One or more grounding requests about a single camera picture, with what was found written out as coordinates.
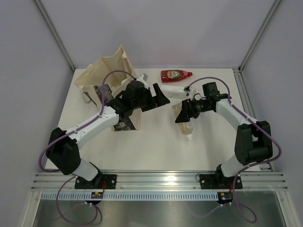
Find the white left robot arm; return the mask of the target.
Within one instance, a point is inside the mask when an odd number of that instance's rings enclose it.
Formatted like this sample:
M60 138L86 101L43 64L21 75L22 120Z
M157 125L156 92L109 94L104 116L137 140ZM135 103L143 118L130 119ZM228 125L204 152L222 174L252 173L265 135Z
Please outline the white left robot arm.
M121 118L141 109L146 112L170 103L157 83L153 84L156 95L144 82L133 80L115 98L102 106L101 111L81 124L52 131L46 148L47 158L64 175L76 175L85 180L90 188L98 188L102 182L101 171L92 163L81 159L80 149L103 130L116 125Z

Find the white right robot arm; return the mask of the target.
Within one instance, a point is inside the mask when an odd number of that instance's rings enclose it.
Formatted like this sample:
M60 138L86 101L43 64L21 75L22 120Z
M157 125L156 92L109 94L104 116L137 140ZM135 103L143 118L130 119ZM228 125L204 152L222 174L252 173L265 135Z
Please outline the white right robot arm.
M231 183L243 167L260 163L273 156L272 142L264 135L270 134L270 125L266 121L258 121L245 117L243 112L237 111L228 94L221 94L215 82L202 85L204 98L183 100L181 111L175 123L186 123L196 119L201 113L214 111L221 115L235 130L236 140L234 155L216 169L214 182L224 188Z

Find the beige canvas tote bag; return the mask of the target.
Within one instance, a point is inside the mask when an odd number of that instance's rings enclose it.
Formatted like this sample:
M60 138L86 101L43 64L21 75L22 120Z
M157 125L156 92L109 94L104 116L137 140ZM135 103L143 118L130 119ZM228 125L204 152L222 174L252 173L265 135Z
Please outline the beige canvas tote bag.
M121 45L112 56L100 57L76 78L74 84L98 109L116 97L126 85L137 78L128 55Z

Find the clear amber soap bottle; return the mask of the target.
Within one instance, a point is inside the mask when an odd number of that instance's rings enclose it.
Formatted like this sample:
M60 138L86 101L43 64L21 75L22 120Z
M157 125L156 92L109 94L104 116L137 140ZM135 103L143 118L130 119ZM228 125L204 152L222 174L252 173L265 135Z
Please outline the clear amber soap bottle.
M178 117L182 109L182 104L178 103L172 106L172 111L174 113L175 119ZM183 135L185 135L189 140L193 138L193 126L191 122L178 123L179 129Z

